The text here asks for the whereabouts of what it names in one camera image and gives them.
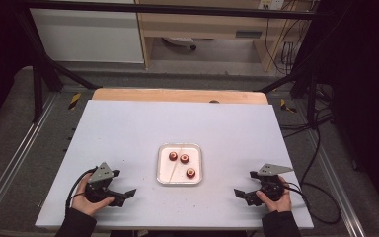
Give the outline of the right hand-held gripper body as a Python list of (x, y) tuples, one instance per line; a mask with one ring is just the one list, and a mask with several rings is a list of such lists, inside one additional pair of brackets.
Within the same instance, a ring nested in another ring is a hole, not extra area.
[(271, 200), (279, 200), (284, 193), (284, 184), (279, 179), (279, 175), (292, 171), (293, 169), (289, 167), (264, 164), (257, 171), (261, 183), (261, 191)]

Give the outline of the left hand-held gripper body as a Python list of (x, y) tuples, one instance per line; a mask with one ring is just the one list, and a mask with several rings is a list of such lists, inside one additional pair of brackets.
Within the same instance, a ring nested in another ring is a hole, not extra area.
[(103, 162), (91, 175), (85, 188), (85, 197), (90, 202), (99, 202), (111, 197), (109, 184), (115, 177), (115, 172)]

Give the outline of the white square tray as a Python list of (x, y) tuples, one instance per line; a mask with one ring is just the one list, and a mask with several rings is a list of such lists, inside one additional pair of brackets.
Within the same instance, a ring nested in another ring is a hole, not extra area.
[[(183, 149), (181, 156), (187, 154), (189, 156), (189, 162), (183, 164), (180, 160), (174, 173), (174, 177), (171, 182), (169, 178), (174, 167), (175, 161), (169, 159), (169, 154), (174, 152), (174, 147), (180, 143), (166, 143), (163, 144), (158, 151), (158, 167), (157, 167), (157, 180), (159, 183), (168, 186), (191, 186), (196, 185), (202, 180), (202, 153), (197, 144), (182, 143)], [(195, 176), (190, 179), (186, 175), (188, 168), (194, 168), (196, 171)]]

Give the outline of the thin bamboo skewer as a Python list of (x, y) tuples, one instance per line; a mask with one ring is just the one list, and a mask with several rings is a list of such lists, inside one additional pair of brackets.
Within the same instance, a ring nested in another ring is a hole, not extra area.
[(180, 144), (178, 144), (177, 146), (175, 146), (174, 148), (174, 152), (176, 152), (177, 154), (175, 155), (175, 157), (176, 157), (176, 159), (175, 159), (175, 164), (174, 164), (174, 167), (173, 167), (173, 169), (172, 169), (172, 172), (171, 172), (171, 175), (170, 175), (170, 178), (169, 178), (169, 182), (171, 182), (172, 181), (172, 179), (173, 179), (173, 177), (174, 177), (174, 173), (175, 173), (175, 171), (176, 171), (176, 168), (177, 168), (177, 166), (178, 166), (178, 162), (179, 162), (179, 160), (180, 160), (180, 156), (181, 156), (181, 151), (182, 151), (182, 149), (183, 149), (183, 145), (180, 143)]

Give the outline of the person's right hand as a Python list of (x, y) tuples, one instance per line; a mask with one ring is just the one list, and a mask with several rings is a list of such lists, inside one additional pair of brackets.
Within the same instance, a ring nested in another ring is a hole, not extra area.
[(286, 212), (291, 210), (292, 204), (289, 190), (284, 190), (281, 198), (277, 201), (270, 199), (262, 191), (256, 191), (256, 195), (265, 204), (269, 212)]

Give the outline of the person's left hand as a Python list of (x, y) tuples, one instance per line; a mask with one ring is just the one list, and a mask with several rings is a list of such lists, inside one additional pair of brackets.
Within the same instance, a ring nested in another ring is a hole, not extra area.
[(91, 173), (87, 173), (79, 182), (75, 196), (72, 199), (71, 207), (93, 217), (99, 210), (107, 207), (110, 203), (112, 203), (114, 201), (114, 197), (106, 197), (99, 202), (88, 201), (84, 195), (84, 192), (86, 190), (87, 182), (91, 176)]

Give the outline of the light wooden table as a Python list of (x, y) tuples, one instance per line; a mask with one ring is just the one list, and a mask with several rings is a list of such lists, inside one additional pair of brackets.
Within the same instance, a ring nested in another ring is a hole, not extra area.
[(268, 104), (264, 93), (214, 90), (100, 88), (95, 91), (92, 99), (98, 101)]

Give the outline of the white cabinet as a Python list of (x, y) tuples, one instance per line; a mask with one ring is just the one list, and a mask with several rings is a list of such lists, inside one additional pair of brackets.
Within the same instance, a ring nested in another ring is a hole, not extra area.
[(135, 13), (32, 9), (46, 53), (56, 61), (144, 61)]

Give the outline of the office chair base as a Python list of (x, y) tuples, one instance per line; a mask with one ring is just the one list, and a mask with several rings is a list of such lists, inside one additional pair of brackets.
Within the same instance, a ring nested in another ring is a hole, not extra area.
[(188, 47), (190, 50), (196, 50), (196, 45), (192, 38), (164, 38), (168, 43)]

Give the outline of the light wooden desk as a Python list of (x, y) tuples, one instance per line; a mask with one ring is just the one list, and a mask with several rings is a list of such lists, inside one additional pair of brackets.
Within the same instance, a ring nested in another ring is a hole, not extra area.
[[(197, 7), (259, 9), (260, 0), (134, 0), (137, 4), (177, 5)], [(311, 12), (317, 0), (284, 0), (282, 11)], [(255, 19), (220, 16), (190, 16), (171, 14), (137, 15), (141, 37), (193, 38), (193, 39), (241, 39), (251, 40), (256, 47), (263, 70), (269, 72), (276, 62), (282, 44), (289, 40), (301, 40), (300, 34), (308, 30), (305, 21), (285, 19)]]

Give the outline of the aluminium floor rail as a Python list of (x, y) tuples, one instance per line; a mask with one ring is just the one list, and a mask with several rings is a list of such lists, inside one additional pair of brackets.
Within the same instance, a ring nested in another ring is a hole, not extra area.
[(50, 93), (47, 99), (45, 100), (43, 106), (43, 112), (38, 117), (38, 120), (33, 122), (29, 127), (27, 134), (24, 136), (21, 144), (18, 146), (15, 154), (12, 156), (8, 166), (4, 170), (3, 174), (0, 177), (0, 202), (3, 196), (6, 193), (6, 190), (9, 188), (12, 180), (16, 176), (19, 168), (24, 162), (25, 157), (27, 156), (29, 150), (31, 149), (36, 137), (38, 136), (42, 126), (44, 125), (48, 115), (51, 112), (51, 109), (54, 105), (55, 100), (58, 98), (58, 93)]
[(341, 184), (341, 179), (338, 177), (335, 168), (329, 160), (329, 155), (321, 142), (319, 132), (317, 130), (309, 130), (307, 134), (315, 147), (314, 157), (318, 161), (331, 194), (339, 205), (342, 221), (349, 233), (349, 236), (365, 237), (365, 231), (362, 224), (352, 207), (351, 201), (349, 200), (343, 185)]

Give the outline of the white wall socket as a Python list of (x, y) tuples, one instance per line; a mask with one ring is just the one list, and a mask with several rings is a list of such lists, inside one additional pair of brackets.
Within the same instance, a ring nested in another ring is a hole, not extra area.
[(284, 0), (260, 0), (259, 9), (263, 10), (280, 10)]

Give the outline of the black metal frame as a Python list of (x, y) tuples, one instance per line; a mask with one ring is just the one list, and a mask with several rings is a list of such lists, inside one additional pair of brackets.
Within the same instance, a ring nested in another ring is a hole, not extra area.
[(87, 89), (99, 89), (82, 77), (71, 72), (64, 66), (55, 62), (47, 55), (41, 43), (35, 24), (27, 18), (30, 9), (50, 10), (73, 10), (94, 12), (121, 12), (121, 13), (144, 13), (144, 14), (171, 14), (190, 16), (220, 16), (239, 18), (264, 18), (264, 19), (295, 19), (295, 20), (321, 20), (329, 19), (329, 13), (294, 12), (279, 10), (251, 10), (242, 8), (220, 8), (220, 7), (197, 7), (177, 5), (154, 5), (154, 4), (127, 4), (127, 3), (105, 3), (105, 2), (80, 2), (80, 1), (56, 1), (56, 0), (16, 0), (13, 6), (14, 15), (27, 35), (34, 52), (34, 82), (35, 82), (35, 119), (42, 113), (42, 98), (40, 87), (39, 69), (43, 68), (45, 74), (43, 79), (51, 91), (61, 91), (63, 84), (56, 72), (67, 76)]

